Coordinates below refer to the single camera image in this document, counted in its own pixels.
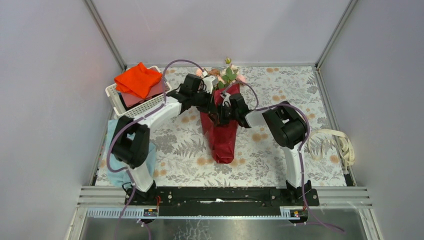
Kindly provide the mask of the pink fake flower bunch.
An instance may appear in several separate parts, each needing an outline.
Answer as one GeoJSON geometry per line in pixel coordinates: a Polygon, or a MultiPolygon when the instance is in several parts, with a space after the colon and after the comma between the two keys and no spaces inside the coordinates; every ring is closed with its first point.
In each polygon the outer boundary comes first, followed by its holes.
{"type": "Polygon", "coordinates": [[[236,76],[236,80],[237,80],[238,82],[242,82],[242,83],[246,83],[246,82],[247,82],[246,77],[245,77],[244,75],[242,75],[242,74],[238,74],[238,75],[236,76]]]}

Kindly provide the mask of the dark red wrapping paper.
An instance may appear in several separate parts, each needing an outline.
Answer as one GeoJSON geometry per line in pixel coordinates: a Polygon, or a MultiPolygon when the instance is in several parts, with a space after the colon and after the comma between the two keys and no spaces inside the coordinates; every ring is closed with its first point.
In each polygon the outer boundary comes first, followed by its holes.
{"type": "Polygon", "coordinates": [[[217,113],[201,112],[200,121],[203,136],[207,138],[212,158],[218,164],[230,164],[235,158],[235,144],[238,122],[229,103],[224,102],[221,93],[239,94],[240,85],[234,84],[228,89],[224,87],[214,92],[214,104],[217,113]]]}

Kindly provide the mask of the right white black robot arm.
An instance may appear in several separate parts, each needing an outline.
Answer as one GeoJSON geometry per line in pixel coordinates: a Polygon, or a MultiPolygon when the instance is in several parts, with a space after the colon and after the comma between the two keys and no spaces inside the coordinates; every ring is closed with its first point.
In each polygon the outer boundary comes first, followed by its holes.
{"type": "Polygon", "coordinates": [[[286,193],[287,201],[293,206],[301,205],[307,199],[307,194],[302,188],[305,184],[304,168],[299,153],[310,127],[300,115],[299,109],[288,101],[250,109],[240,93],[221,93],[218,99],[222,100],[222,103],[217,105],[218,124],[236,121],[246,129],[256,126],[268,127],[275,142],[283,147],[287,166],[286,185],[292,187],[286,193]]]}

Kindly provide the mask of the dried brown fake flower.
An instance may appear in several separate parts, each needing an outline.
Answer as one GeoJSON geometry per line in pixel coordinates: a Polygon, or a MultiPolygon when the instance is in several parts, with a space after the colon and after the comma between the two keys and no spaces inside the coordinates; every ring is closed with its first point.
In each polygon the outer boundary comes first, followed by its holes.
{"type": "Polygon", "coordinates": [[[211,70],[208,71],[208,75],[220,77],[221,76],[221,71],[219,69],[217,69],[217,68],[212,68],[211,70]]]}

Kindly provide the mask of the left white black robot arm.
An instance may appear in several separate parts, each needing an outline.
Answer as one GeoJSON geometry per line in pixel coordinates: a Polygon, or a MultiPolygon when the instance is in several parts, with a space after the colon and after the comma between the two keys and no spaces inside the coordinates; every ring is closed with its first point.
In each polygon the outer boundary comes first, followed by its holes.
{"type": "Polygon", "coordinates": [[[118,120],[109,152],[125,164],[131,184],[137,189],[135,197],[142,205],[148,206],[155,200],[151,189],[154,180],[146,164],[150,133],[192,107],[202,113],[214,113],[214,90],[218,82],[213,75],[199,77],[189,73],[184,82],[167,92],[164,101],[150,112],[135,118],[122,116],[118,120]]]}

